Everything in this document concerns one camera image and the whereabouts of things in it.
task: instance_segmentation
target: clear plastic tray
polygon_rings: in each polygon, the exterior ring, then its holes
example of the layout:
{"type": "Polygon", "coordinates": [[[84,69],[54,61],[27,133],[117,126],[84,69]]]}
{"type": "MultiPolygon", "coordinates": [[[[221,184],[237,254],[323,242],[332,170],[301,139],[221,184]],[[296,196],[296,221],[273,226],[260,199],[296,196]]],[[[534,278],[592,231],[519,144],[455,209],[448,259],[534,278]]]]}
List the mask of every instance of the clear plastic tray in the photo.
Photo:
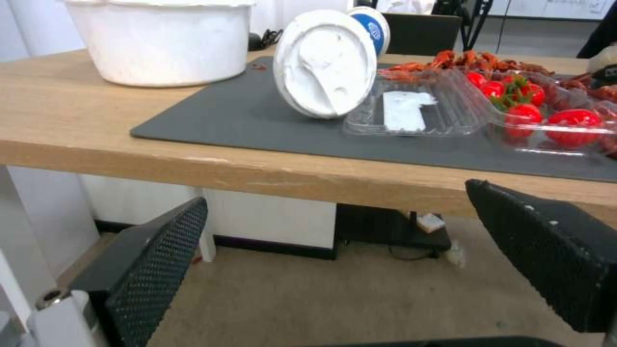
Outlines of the clear plastic tray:
{"type": "Polygon", "coordinates": [[[506,122],[507,113],[501,112],[457,69],[411,73],[412,82],[395,82],[378,78],[369,96],[347,115],[344,131],[354,135],[396,136],[464,136],[482,131],[496,146],[505,145],[516,151],[530,153],[583,156],[589,153],[617,155],[617,105],[597,102],[585,92],[560,88],[557,82],[544,75],[527,72],[494,72],[491,79],[502,80],[508,75],[521,74],[543,87],[546,93],[540,107],[544,122],[516,124],[506,122]],[[422,131],[391,131],[384,122],[383,94],[389,91],[415,91],[433,95],[437,104],[423,106],[421,113],[426,124],[422,131]],[[603,123],[594,128],[581,126],[548,125],[546,120],[555,112],[567,109],[595,110],[603,123]],[[525,130],[529,136],[512,137],[512,130],[525,130]],[[561,133],[569,138],[584,137],[584,144],[566,146],[547,136],[561,133]]]}
{"type": "Polygon", "coordinates": [[[354,135],[461,136],[487,123],[486,106],[470,98],[474,86],[457,70],[415,73],[414,82],[395,82],[378,77],[368,97],[347,115],[344,130],[354,135]],[[392,131],[384,125],[383,94],[389,91],[429,93],[437,104],[423,106],[426,128],[422,131],[392,131]]]}
{"type": "MultiPolygon", "coordinates": [[[[496,72],[492,74],[491,79],[502,80],[506,76],[516,73],[517,72],[496,72]]],[[[499,111],[488,99],[484,98],[477,88],[474,88],[473,93],[475,97],[471,98],[475,103],[473,107],[484,108],[489,114],[490,125],[485,128],[485,132],[491,136],[495,142],[510,146],[517,151],[531,153],[583,156],[593,152],[611,154],[617,151],[617,146],[610,145],[612,143],[617,144],[617,127],[615,125],[617,107],[615,107],[614,104],[611,102],[596,102],[589,98],[583,91],[560,88],[556,81],[550,77],[536,73],[520,74],[544,89],[546,100],[542,107],[540,107],[540,111],[544,116],[545,122],[541,124],[512,125],[506,122],[506,112],[499,111]],[[600,114],[603,118],[603,123],[593,128],[546,124],[546,120],[551,115],[558,111],[568,109],[593,110],[600,114]],[[520,136],[512,137],[512,129],[527,130],[530,131],[531,134],[526,138],[521,138],[520,136]],[[549,132],[552,132],[553,135],[555,133],[561,133],[561,136],[567,136],[569,139],[576,139],[573,142],[582,142],[584,144],[564,145],[563,143],[557,143],[547,135],[549,132]]]]}

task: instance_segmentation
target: white paper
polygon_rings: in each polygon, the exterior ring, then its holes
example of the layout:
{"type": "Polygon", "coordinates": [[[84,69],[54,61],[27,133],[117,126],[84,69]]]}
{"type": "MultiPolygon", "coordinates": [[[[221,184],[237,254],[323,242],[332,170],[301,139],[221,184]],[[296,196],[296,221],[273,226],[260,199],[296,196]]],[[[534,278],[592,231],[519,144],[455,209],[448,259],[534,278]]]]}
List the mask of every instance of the white paper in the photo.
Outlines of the white paper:
{"type": "Polygon", "coordinates": [[[420,108],[435,105],[437,101],[428,93],[412,91],[389,91],[384,98],[384,126],[397,132],[420,132],[426,129],[420,108]]]}
{"type": "Polygon", "coordinates": [[[379,0],[377,10],[384,13],[431,14],[435,0],[379,0]]]}

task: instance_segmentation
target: gray desk mat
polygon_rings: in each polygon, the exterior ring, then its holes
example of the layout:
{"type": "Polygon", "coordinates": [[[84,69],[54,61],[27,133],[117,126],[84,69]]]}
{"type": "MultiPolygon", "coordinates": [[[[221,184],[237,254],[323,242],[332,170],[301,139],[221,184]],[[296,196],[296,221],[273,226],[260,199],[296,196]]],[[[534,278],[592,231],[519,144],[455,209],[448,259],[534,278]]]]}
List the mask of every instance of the gray desk mat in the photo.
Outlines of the gray desk mat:
{"type": "Polygon", "coordinates": [[[617,182],[617,161],[594,154],[562,156],[516,152],[484,132],[455,138],[355,136],[342,120],[315,120],[282,99],[272,58],[267,70],[246,73],[198,91],[132,129],[138,138],[268,151],[435,165],[514,174],[617,182]]]}

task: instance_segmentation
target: container with blue label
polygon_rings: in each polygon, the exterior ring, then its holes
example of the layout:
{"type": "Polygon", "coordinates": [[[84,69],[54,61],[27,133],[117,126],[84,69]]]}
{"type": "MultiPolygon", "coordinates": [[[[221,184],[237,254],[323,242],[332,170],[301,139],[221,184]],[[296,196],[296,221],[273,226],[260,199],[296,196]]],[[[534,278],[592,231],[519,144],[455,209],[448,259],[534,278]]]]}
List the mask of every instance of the container with blue label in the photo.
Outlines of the container with blue label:
{"type": "Polygon", "coordinates": [[[379,11],[367,6],[354,7],[348,14],[360,22],[371,35],[377,56],[385,54],[390,45],[390,26],[386,18],[379,11]]]}

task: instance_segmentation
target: wooden table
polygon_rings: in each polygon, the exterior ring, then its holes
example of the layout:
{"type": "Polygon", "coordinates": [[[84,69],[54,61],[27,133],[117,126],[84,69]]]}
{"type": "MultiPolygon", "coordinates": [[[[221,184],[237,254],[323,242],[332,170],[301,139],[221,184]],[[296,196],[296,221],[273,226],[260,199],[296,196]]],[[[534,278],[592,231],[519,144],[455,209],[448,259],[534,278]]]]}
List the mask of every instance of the wooden table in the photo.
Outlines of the wooden table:
{"type": "MultiPolygon", "coordinates": [[[[272,55],[253,52],[249,60],[272,55]]],[[[558,73],[586,61],[517,57],[558,73]]],[[[383,62],[428,61],[386,56],[383,62]]],[[[617,184],[141,140],[129,130],[201,87],[101,79],[86,51],[0,64],[0,163],[366,206],[475,215],[470,178],[570,201],[617,227],[617,184]]]]}

